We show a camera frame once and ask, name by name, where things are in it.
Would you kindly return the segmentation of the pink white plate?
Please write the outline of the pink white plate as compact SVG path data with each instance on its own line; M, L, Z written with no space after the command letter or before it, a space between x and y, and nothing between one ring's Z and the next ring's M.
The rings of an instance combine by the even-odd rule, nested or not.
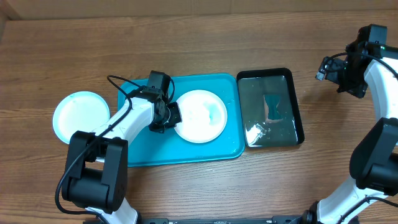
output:
M176 133L196 144L216 139L226 127L228 113L221 98L207 90L192 90L177 99L182 121Z

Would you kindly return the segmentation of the green scrubbing sponge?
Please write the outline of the green scrubbing sponge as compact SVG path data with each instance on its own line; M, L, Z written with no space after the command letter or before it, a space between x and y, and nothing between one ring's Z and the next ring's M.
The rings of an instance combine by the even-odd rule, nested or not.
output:
M264 111L267 123L277 123L282 120L278 111L279 95L264 95Z

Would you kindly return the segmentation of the light blue plate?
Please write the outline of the light blue plate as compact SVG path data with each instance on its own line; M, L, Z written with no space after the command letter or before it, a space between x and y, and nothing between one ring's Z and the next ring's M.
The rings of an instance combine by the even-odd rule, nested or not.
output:
M109 106L101 96L90 91L79 91L58 104L52 125L56 136L69 144L76 131L90 132L109 119Z

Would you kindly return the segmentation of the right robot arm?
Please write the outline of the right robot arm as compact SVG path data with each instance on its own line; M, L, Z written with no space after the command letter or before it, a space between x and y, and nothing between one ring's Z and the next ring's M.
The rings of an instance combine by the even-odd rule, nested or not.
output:
M334 69L333 57L322 62L316 78L339 84L367 86L372 94L377 123L351 155L348 177L330 196L315 202L294 223L349 223L374 202L387 202L397 194L397 49L380 41L356 41L347 46Z

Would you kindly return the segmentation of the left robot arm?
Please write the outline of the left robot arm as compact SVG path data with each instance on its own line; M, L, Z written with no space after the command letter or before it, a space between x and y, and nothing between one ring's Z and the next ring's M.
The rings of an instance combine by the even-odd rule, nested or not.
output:
M74 203L79 215L94 215L102 223L137 223L138 212L127 202L128 146L146 127L158 133L181 121L167 87L140 86L126 95L124 106L99 130L77 131L68 147L65 171L55 191L55 203Z

